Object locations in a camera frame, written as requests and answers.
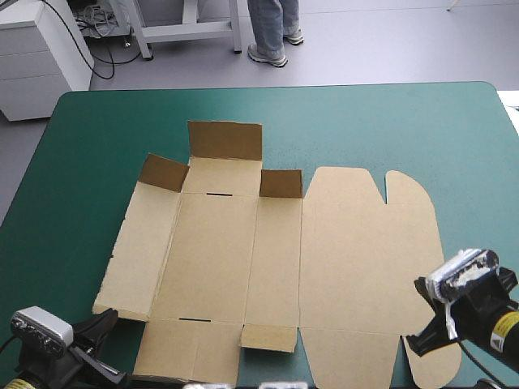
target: green table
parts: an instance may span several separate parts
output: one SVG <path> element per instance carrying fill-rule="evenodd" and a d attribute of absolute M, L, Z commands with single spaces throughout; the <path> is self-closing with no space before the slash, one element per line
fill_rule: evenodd
<path fill-rule="evenodd" d="M 303 169 L 305 188 L 321 165 L 367 168 L 382 193 L 386 171 L 407 173 L 435 203 L 446 256 L 489 247 L 519 270 L 519 138 L 489 84 L 77 92 L 59 101 L 0 228 L 0 339 L 25 306 L 88 317 L 144 157 L 187 162 L 189 119 L 263 123 L 264 167 Z M 131 370 L 143 328 L 121 321 L 104 359 Z M 0 356 L 0 382 L 17 352 Z M 292 356 L 244 353 L 239 376 L 310 379 L 301 345 Z M 464 360 L 452 385 L 481 376 Z M 400 353 L 392 384 L 409 383 Z"/>

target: black cable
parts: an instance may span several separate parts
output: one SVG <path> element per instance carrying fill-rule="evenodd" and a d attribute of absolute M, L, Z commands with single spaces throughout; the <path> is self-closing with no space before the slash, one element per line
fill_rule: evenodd
<path fill-rule="evenodd" d="M 474 355 L 470 353 L 469 350 L 466 349 L 466 347 L 463 345 L 463 343 L 458 340 L 457 343 L 459 344 L 461 351 L 465 353 L 465 355 L 483 372 L 485 373 L 492 381 L 497 383 L 500 387 L 503 389 L 508 389 L 508 387 L 501 382 L 494 374 L 492 374 L 485 366 L 483 366 Z"/>
<path fill-rule="evenodd" d="M 68 31 L 69 35 L 71 36 L 72 40 L 74 41 L 74 45 L 77 48 L 79 55 L 81 55 L 81 58 L 83 59 L 84 63 L 87 64 L 88 69 L 90 69 L 92 71 L 92 73 L 94 75 L 96 75 L 97 77 L 99 77 L 100 79 L 112 79 L 115 76 L 115 64 L 113 63 L 114 58 L 112 57 L 112 52 L 110 50 L 108 50 L 108 55 L 110 56 L 110 60 L 112 61 L 112 74 L 109 77 L 105 77 L 104 75 L 100 75 L 99 73 L 97 73 L 94 70 L 94 68 L 92 66 L 90 66 L 90 64 L 87 61 L 87 58 L 84 57 L 83 52 L 79 48 L 78 42 L 74 38 L 74 34 L 72 34 L 72 31 L 69 29 L 69 27 L 66 24 L 65 20 L 63 19 L 63 17 L 59 14 L 58 11 L 56 11 L 56 8 L 54 8 L 52 6 L 52 4 L 49 4 L 49 2 L 47 2 L 47 0 L 41 0 L 41 1 L 44 2 L 54 12 L 54 14 L 56 14 L 56 16 L 62 21 L 63 25 L 65 26 L 66 30 Z"/>
<path fill-rule="evenodd" d="M 109 65 L 126 65 L 127 63 L 130 63 L 130 62 L 133 62 L 134 60 L 136 60 L 140 56 L 140 53 L 137 53 L 132 59 L 128 59 L 127 61 L 122 61 L 122 62 L 109 62 L 109 61 L 105 61 L 103 58 L 96 57 L 94 54 L 91 54 L 91 55 L 97 61 L 103 62 L 103 63 L 108 63 Z"/>
<path fill-rule="evenodd" d="M 81 19 L 76 19 L 75 20 L 77 23 L 83 23 L 84 26 L 82 26 L 82 30 L 83 31 L 84 29 L 86 28 L 89 28 L 90 31 L 92 32 L 97 32 L 96 31 L 96 26 L 94 26 L 93 24 L 87 22 L 86 20 L 81 20 Z M 126 61 L 120 61 L 120 62 L 110 62 L 110 61 L 106 61 L 105 59 L 103 58 L 99 58 L 97 57 L 96 55 L 90 53 L 90 55 L 92 55 L 97 61 L 99 62 L 103 62 L 103 63 L 108 63 L 109 65 L 126 65 L 127 63 L 130 63 L 130 62 L 133 62 L 134 60 L 136 60 L 139 56 L 140 56 L 140 52 L 138 52 L 133 58 L 131 59 L 128 59 Z"/>
<path fill-rule="evenodd" d="M 16 336 L 12 336 L 11 338 L 9 338 L 8 340 L 6 340 L 5 342 L 3 342 L 3 345 L 0 346 L 0 354 L 2 353 L 2 351 L 9 345 L 10 342 L 12 342 L 14 339 L 16 339 Z"/>

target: cardboard panel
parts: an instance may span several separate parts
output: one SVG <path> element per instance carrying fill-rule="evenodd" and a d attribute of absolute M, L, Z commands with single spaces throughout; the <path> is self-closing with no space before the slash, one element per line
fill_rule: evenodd
<path fill-rule="evenodd" d="M 456 375 L 461 364 L 461 351 L 457 344 L 435 350 L 419 357 L 404 338 L 405 353 L 410 363 L 414 383 L 422 389 L 444 387 Z"/>
<path fill-rule="evenodd" d="M 121 318 L 148 320 L 179 201 L 179 193 L 137 182 L 94 313 L 114 308 Z"/>
<path fill-rule="evenodd" d="M 261 125 L 188 122 L 191 155 L 203 158 L 261 160 Z"/>
<path fill-rule="evenodd" d="M 180 192 L 189 166 L 155 154 L 148 154 L 139 181 Z"/>
<path fill-rule="evenodd" d="M 193 378 L 204 383 L 236 384 L 242 324 L 201 323 Z"/>
<path fill-rule="evenodd" d="M 246 323 L 298 325 L 301 210 L 301 199 L 258 200 Z"/>
<path fill-rule="evenodd" d="M 259 195 L 262 197 L 302 198 L 301 170 L 261 170 Z"/>
<path fill-rule="evenodd" d="M 245 348 L 293 353 L 297 340 L 298 330 L 296 327 L 246 324 L 243 328 L 240 344 Z"/>
<path fill-rule="evenodd" d="M 258 195 L 261 161 L 192 157 L 189 163 L 184 193 Z"/>
<path fill-rule="evenodd" d="M 236 383 L 241 325 L 152 319 L 134 374 Z"/>
<path fill-rule="evenodd" d="M 427 325 L 433 313 L 413 281 L 443 261 L 427 192 L 398 172 L 389 172 L 386 182 L 388 204 L 366 170 L 319 168 L 302 211 L 300 326 L 362 334 L 366 353 L 375 352 L 370 334 L 406 335 Z M 331 367 L 311 358 L 319 361 L 313 374 L 333 376 Z M 453 377 L 435 362 L 430 359 L 427 368 L 446 381 Z M 457 356 L 450 363 L 456 365 Z M 372 366 L 358 363 L 364 374 Z M 422 384 L 434 386 L 427 377 Z"/>
<path fill-rule="evenodd" d="M 385 389 L 391 385 L 396 335 L 301 329 L 302 342 L 319 389 Z"/>
<path fill-rule="evenodd" d="M 243 323 L 257 198 L 182 194 L 154 318 Z"/>
<path fill-rule="evenodd" d="M 133 373 L 191 379 L 197 353 L 197 322 L 150 320 Z"/>

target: floor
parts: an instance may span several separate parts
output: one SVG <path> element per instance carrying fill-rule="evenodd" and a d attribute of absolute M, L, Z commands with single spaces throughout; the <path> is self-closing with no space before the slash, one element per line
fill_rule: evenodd
<path fill-rule="evenodd" d="M 178 17 L 178 4 L 171 0 L 141 3 L 149 24 Z M 91 89 L 483 80 L 498 90 L 519 90 L 519 0 L 461 0 L 451 12 L 445 11 L 450 0 L 300 0 L 300 4 L 306 40 L 286 48 L 289 63 L 283 69 L 233 54 L 228 39 L 164 43 L 154 45 L 152 61 L 139 58 L 118 66 L 108 81 L 94 77 Z M 251 24 L 245 0 L 239 6 L 246 47 L 253 41 Z M 219 19 L 226 13 L 225 0 L 206 0 L 201 17 Z M 93 53 L 106 57 L 103 45 L 90 45 Z M 116 61 L 137 50 L 137 45 L 124 49 L 119 39 L 109 45 Z M 97 70 L 110 72 L 102 64 Z M 8 122 L 0 114 L 0 224 L 46 123 L 45 119 Z"/>

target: sneaker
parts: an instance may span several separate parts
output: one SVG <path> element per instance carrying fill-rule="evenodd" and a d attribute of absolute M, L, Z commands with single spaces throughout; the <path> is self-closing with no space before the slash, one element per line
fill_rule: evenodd
<path fill-rule="evenodd" d="M 247 49 L 247 54 L 249 54 L 249 57 L 252 61 L 269 63 L 270 65 L 275 67 L 283 67 L 289 61 L 286 58 L 286 55 L 283 55 L 283 57 L 281 58 L 269 58 L 266 55 L 259 53 L 258 46 L 256 43 L 249 45 L 249 48 Z"/>
<path fill-rule="evenodd" d="M 297 30 L 295 33 L 290 35 L 283 36 L 291 45 L 297 46 L 304 42 L 304 38 L 302 37 L 301 28 Z"/>

